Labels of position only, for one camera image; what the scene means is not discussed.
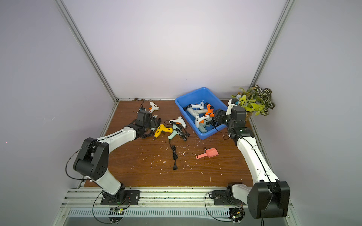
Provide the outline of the white glue gun orange trigger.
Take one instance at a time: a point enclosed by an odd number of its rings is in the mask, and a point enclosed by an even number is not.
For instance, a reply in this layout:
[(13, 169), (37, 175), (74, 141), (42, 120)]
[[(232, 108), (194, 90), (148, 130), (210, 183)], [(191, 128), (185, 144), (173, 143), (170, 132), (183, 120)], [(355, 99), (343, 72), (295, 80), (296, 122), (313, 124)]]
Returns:
[(199, 125), (206, 119), (209, 119), (210, 115), (205, 115), (203, 117), (200, 117), (199, 115), (196, 116), (195, 118), (195, 125), (197, 128), (199, 128)]

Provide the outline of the large white glue gun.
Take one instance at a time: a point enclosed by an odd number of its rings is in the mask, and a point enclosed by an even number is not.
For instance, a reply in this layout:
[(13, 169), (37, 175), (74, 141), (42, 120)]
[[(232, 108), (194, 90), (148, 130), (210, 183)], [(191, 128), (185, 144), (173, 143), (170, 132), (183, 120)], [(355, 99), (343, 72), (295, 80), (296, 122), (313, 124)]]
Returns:
[(203, 110), (200, 110), (200, 109), (193, 109), (193, 108), (188, 108), (186, 109), (186, 112), (188, 112), (190, 115), (192, 115), (194, 118), (196, 118), (197, 115), (202, 115), (202, 114), (205, 114), (207, 112), (207, 109), (203, 109)]

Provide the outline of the large mint green glue gun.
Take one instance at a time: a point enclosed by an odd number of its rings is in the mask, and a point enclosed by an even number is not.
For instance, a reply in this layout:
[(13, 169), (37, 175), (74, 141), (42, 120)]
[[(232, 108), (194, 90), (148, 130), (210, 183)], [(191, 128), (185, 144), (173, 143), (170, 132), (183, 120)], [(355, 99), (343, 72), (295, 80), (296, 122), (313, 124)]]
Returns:
[(200, 131), (201, 133), (207, 133), (207, 129), (206, 129), (206, 124), (205, 124), (205, 123), (200, 123), (198, 129), (199, 129), (199, 131)]

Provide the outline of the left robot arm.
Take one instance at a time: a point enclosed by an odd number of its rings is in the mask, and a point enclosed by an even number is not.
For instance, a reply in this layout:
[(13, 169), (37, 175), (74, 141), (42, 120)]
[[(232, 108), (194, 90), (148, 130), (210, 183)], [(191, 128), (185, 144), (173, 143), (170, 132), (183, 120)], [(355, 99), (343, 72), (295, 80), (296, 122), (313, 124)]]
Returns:
[(117, 132), (99, 138), (87, 138), (73, 164), (73, 170), (102, 188), (104, 198), (114, 202), (125, 199), (124, 185), (108, 169), (109, 154), (120, 146), (155, 132), (161, 124), (157, 116), (141, 107), (137, 118)]

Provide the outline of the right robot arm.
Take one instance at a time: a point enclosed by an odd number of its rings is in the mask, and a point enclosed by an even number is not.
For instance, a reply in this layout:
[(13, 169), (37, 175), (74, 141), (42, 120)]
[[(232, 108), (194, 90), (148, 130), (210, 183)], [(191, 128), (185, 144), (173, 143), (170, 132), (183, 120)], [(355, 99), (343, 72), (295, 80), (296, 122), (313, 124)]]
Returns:
[(252, 187), (231, 186), (233, 197), (247, 204), (254, 219), (286, 217), (290, 187), (279, 180), (263, 157), (253, 131), (246, 126), (246, 110), (231, 104), (226, 111), (216, 110), (213, 122), (227, 127), (229, 138), (244, 156), (252, 176)]

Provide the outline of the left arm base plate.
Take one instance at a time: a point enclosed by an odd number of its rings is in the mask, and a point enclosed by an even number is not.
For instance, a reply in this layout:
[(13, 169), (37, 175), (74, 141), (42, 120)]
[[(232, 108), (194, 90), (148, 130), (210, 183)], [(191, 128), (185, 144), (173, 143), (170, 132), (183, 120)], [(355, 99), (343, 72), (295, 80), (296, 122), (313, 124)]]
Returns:
[(101, 205), (138, 205), (140, 190), (120, 190), (115, 195), (102, 192)]

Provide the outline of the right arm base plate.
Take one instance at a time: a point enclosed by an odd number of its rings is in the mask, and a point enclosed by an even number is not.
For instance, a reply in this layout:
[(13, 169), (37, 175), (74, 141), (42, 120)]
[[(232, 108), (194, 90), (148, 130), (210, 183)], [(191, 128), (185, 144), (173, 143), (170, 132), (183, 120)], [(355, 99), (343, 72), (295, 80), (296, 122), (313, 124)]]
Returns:
[(231, 192), (226, 190), (214, 190), (208, 195), (210, 199), (213, 200), (215, 206), (244, 206), (247, 205), (245, 202), (242, 202), (231, 195)]

